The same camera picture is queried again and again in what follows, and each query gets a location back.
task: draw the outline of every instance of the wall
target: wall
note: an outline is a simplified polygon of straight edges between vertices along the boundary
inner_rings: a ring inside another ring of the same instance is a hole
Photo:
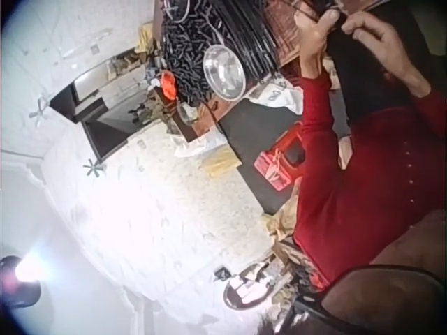
[[[81,254],[44,192],[23,172],[1,177],[1,256],[33,253],[49,270],[40,301],[17,312],[30,335],[129,334],[131,316],[117,289]]]
[[[50,107],[36,128],[29,113],[102,61],[135,47],[154,0],[24,0],[1,39],[2,148],[44,156],[72,124]],[[90,47],[98,45],[93,55]]]

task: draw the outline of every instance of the red container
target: red container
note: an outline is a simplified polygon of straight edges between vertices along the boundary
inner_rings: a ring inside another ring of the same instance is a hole
[[[277,191],[293,184],[304,172],[303,163],[291,163],[285,153],[293,145],[301,146],[302,123],[298,121],[286,131],[268,150],[263,151],[254,162],[255,168]]]

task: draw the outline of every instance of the red sweater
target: red sweater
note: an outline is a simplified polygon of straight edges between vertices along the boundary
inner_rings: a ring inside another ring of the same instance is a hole
[[[329,78],[303,79],[302,88],[306,161],[294,240],[329,283],[446,207],[446,103],[432,91],[413,107],[365,117],[351,127],[353,156],[343,171]]]

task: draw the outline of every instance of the white plastic bag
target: white plastic bag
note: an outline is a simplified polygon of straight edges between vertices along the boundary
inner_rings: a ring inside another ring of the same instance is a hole
[[[255,89],[247,98],[258,105],[285,107],[297,115],[302,114],[302,89],[293,87],[284,77],[272,78],[264,87]]]
[[[227,144],[228,141],[215,126],[207,133],[188,143],[181,135],[171,135],[175,143],[174,156],[179,158],[194,157]]]

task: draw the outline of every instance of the stainless steel bowl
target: stainless steel bowl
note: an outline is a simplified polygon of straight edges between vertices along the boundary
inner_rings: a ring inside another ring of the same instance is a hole
[[[247,79],[242,63],[225,45],[212,45],[203,57],[203,72],[212,90],[227,101],[238,101],[245,93]]]

